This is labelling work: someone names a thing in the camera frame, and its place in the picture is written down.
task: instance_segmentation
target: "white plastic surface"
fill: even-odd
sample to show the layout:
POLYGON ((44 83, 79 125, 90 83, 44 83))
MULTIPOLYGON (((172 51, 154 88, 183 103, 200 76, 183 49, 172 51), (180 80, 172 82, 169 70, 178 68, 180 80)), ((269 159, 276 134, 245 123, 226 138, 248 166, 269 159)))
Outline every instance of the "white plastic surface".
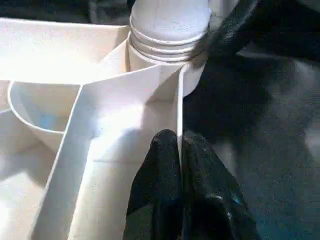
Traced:
POLYGON ((78 85, 12 82, 8 101, 16 117, 57 152, 78 90, 78 85))
POLYGON ((208 0, 136 0, 130 18, 132 45, 150 59, 181 62, 204 48, 208 0))
POLYGON ((0 80, 88 83, 128 32, 128 26, 0 18, 0 80))
POLYGON ((55 159, 10 109, 0 112, 0 239, 26 240, 55 159))

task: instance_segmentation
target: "black glove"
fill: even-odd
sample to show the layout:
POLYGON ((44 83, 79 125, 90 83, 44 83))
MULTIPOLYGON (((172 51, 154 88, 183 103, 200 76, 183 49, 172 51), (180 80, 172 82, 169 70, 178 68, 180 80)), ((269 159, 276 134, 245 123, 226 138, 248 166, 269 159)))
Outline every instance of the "black glove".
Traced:
POLYGON ((190 131, 183 135, 182 173, 188 239, 260 239, 236 179, 207 140, 190 131))
POLYGON ((123 239, 177 240, 183 219, 185 239, 260 239, 239 185, 210 144, 192 132, 182 144, 183 183, 175 133, 153 138, 131 187, 123 239))
POLYGON ((124 240, 177 240, 183 221, 177 137, 159 132, 136 174, 126 213, 124 240))

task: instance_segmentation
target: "round compartment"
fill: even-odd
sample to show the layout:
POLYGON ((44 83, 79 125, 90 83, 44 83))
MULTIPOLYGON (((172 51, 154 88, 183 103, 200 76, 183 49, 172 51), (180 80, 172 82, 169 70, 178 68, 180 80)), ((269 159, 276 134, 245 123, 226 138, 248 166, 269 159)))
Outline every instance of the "round compartment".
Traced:
POLYGON ((11 82, 8 102, 16 117, 57 152, 78 90, 78 85, 11 82))

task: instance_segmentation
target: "black rubber glove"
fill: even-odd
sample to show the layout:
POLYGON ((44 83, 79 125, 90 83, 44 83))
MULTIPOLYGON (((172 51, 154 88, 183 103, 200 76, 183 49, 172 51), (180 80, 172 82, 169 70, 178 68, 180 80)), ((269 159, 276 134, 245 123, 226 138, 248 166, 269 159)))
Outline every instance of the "black rubber glove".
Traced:
POLYGON ((269 30, 279 19, 279 9, 288 0, 239 0, 218 29, 208 34, 207 52, 211 57, 231 56, 269 30))
POLYGON ((182 141, 182 175, 189 240, 259 240, 236 179, 207 140, 190 131, 182 141))
POLYGON ((153 138, 132 183, 123 239, 179 239, 182 198, 177 137, 174 132, 163 130, 153 138))
POLYGON ((186 132, 182 150, 183 183, 175 133, 153 138, 131 187, 123 239, 177 240, 183 219, 185 239, 260 239, 239 185, 210 144, 186 132))

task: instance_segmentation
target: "compartment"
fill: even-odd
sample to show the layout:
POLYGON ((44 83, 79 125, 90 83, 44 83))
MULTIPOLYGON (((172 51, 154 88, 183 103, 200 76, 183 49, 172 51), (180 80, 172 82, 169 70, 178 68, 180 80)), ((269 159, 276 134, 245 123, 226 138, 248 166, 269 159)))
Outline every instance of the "compartment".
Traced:
POLYGON ((56 155, 10 109, 0 111, 0 136, 0 239, 24 240, 56 155))
POLYGON ((12 82, 8 101, 15 116, 57 152, 78 90, 78 85, 12 82))
POLYGON ((81 84, 128 36, 128 26, 0 18, 0 80, 81 84))

